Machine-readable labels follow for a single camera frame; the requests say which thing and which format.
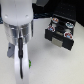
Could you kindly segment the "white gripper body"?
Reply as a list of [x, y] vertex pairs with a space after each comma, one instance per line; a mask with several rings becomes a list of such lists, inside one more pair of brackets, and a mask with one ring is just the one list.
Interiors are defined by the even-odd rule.
[[9, 40], [7, 55], [14, 58], [16, 84], [29, 84], [28, 41], [33, 36], [33, 21], [23, 25], [4, 24]]

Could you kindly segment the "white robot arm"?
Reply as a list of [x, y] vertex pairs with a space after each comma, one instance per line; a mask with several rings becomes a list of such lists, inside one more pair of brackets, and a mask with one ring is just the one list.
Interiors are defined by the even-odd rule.
[[14, 59], [16, 84], [29, 84], [28, 41], [33, 36], [32, 0], [0, 0], [9, 40], [7, 56]]

